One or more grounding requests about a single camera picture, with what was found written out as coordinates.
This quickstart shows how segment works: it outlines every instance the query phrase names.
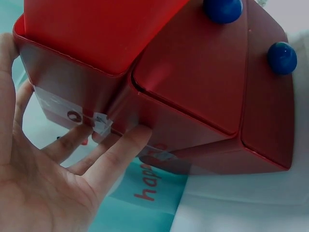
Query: white label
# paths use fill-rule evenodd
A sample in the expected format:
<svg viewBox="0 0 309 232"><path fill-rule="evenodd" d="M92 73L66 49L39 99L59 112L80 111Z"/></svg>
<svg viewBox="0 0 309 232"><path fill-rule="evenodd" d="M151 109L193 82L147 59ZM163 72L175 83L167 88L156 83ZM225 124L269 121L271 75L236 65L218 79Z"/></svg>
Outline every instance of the white label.
<svg viewBox="0 0 309 232"><path fill-rule="evenodd" d="M83 108L81 106L47 92L39 87L34 87L34 90L43 109L53 112L54 114L65 119L69 119L76 123L76 125L82 123L83 117L89 118L89 116L83 114ZM93 117L90 119L94 121L93 130L96 133L101 136L106 136L111 132L112 121L107 119L107 115L94 112Z"/></svg>

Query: sticker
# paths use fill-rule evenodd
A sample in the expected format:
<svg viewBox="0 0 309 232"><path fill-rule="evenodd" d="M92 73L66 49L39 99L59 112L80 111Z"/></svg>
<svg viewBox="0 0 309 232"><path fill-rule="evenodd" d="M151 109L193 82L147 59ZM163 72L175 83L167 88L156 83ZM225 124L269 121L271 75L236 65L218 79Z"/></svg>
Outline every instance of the sticker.
<svg viewBox="0 0 309 232"><path fill-rule="evenodd" d="M95 112L93 117L89 117L83 114L83 108L79 105L47 92L39 87L34 87L34 90L41 108L65 119L69 119L76 125L82 124L83 118L86 117L90 121L94 122L93 130L102 137L111 132L112 121L107 119L106 114Z"/></svg>
<svg viewBox="0 0 309 232"><path fill-rule="evenodd" d="M147 145L138 155L137 157L141 156L152 156L160 161L171 161L171 160L177 160L177 156L174 154L161 150L158 148L155 148L153 146Z"/></svg>

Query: red cube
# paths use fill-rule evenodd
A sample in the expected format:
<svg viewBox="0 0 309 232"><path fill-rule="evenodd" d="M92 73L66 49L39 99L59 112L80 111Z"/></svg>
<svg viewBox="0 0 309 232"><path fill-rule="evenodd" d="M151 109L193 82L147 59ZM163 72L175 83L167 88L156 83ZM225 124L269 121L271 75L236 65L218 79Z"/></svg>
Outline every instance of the red cube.
<svg viewBox="0 0 309 232"><path fill-rule="evenodd" d="M210 21L202 0L190 0L181 8L184 2L173 1L173 7L161 3L165 13L170 11L155 13L162 18L148 27L159 30L153 39L153 33L143 42L139 36L130 40L131 33L126 39L109 37L116 37L115 44L124 39L130 52L108 47L103 59L92 56L94 49L85 50L89 45L76 46L80 41L63 46L70 42L70 32L55 43L57 38L49 35L55 28L45 28L42 36L37 31L40 41L30 40L27 31L33 27L25 27L27 18L21 17L14 36L46 116L68 128L88 123L102 134L110 128L122 134L139 123L147 125L153 135L140 159L176 174L187 174L192 165L193 174L289 169L294 144L292 75L277 75L267 63L268 49L287 41L284 31L254 0L244 0L241 17L226 25ZM132 19L135 24L141 15ZM82 28L87 41L89 31ZM129 72L121 74L148 42ZM126 62L106 62L122 54Z"/></svg>

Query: teal bag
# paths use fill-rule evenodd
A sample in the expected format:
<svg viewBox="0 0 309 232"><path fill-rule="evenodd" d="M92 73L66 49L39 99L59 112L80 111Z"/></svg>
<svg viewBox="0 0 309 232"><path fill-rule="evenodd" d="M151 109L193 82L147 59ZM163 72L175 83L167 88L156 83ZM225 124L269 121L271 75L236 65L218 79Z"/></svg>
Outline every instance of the teal bag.
<svg viewBox="0 0 309 232"><path fill-rule="evenodd" d="M136 159L103 201L89 231L169 231L186 180Z"/></svg>

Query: teal paper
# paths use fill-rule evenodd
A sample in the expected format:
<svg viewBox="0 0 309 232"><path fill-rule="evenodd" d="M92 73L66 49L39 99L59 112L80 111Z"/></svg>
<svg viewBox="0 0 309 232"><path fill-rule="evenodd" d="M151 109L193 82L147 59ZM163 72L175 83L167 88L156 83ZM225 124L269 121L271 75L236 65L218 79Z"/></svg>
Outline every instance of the teal paper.
<svg viewBox="0 0 309 232"><path fill-rule="evenodd" d="M187 177L174 175L141 162L133 162L110 197L174 215Z"/></svg>

